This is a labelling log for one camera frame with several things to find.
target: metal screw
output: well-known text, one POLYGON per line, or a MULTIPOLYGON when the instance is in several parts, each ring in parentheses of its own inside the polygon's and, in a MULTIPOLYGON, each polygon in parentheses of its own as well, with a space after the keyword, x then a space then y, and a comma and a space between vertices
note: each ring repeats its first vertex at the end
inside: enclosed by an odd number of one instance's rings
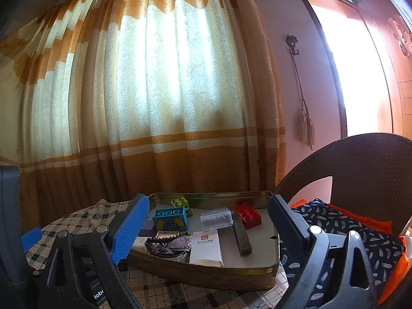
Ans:
POLYGON ((66 237, 67 236, 67 230, 61 230, 59 233, 58 233, 58 237, 59 238, 64 238, 64 237, 66 237))
POLYGON ((99 226, 97 226, 96 231, 100 234, 105 233, 109 228, 107 227, 107 225, 105 224, 100 224, 99 226))
POLYGON ((360 234, 358 234, 356 231, 354 231, 354 230, 351 230, 350 232, 349 232, 349 234, 351 235, 351 237, 352 238, 355 238, 355 239, 359 239, 361 236, 360 236, 360 234))
POLYGON ((312 225, 309 228, 310 232, 315 234, 315 235, 319 235, 322 232, 322 229, 320 227, 318 227, 317 225, 312 225))

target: clear plastic box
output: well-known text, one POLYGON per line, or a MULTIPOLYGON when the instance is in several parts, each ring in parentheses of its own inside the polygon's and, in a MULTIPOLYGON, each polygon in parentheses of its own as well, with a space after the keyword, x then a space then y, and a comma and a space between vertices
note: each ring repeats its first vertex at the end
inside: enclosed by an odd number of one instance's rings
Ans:
POLYGON ((203 231, 211 231, 231 227, 233 220, 231 212, 227 208, 206 210, 200 215, 200 222, 203 231))

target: plaid tablecloth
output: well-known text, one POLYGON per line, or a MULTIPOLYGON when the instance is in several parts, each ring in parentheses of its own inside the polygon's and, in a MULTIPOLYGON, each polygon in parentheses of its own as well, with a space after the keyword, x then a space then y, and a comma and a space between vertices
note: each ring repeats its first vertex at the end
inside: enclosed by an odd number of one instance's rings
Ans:
MULTIPOLYGON (((30 266, 45 267, 57 233, 63 229, 72 234, 92 232, 99 224, 109 224, 127 208, 130 201, 108 203, 100 200, 94 206, 66 215, 42 229, 43 237, 26 254, 30 266)), ((282 266, 273 289, 264 292, 235 292, 200 288, 162 279, 127 266, 122 275, 143 309, 272 309, 288 288, 282 266)), ((101 306, 110 309, 106 302, 101 306)))

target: wicker chair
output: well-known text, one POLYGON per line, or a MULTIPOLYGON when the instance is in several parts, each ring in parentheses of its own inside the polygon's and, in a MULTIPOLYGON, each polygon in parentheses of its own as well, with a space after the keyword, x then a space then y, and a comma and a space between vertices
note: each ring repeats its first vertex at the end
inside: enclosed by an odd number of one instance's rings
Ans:
MULTIPOLYGON (((390 133, 356 135, 314 152, 275 188, 286 202, 303 187, 332 177, 330 202, 355 214, 392 221, 403 234, 412 217, 412 140, 390 133)), ((412 269, 379 309, 411 307, 412 269)))

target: wall hook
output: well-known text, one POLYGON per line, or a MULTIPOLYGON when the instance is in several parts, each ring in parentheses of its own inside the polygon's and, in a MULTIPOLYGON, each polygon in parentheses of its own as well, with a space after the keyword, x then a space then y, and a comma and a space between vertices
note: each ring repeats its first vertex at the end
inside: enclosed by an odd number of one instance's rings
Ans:
POLYGON ((297 38, 295 36, 286 36, 286 44, 289 46, 289 52, 291 55, 298 55, 299 50, 296 49, 297 38))

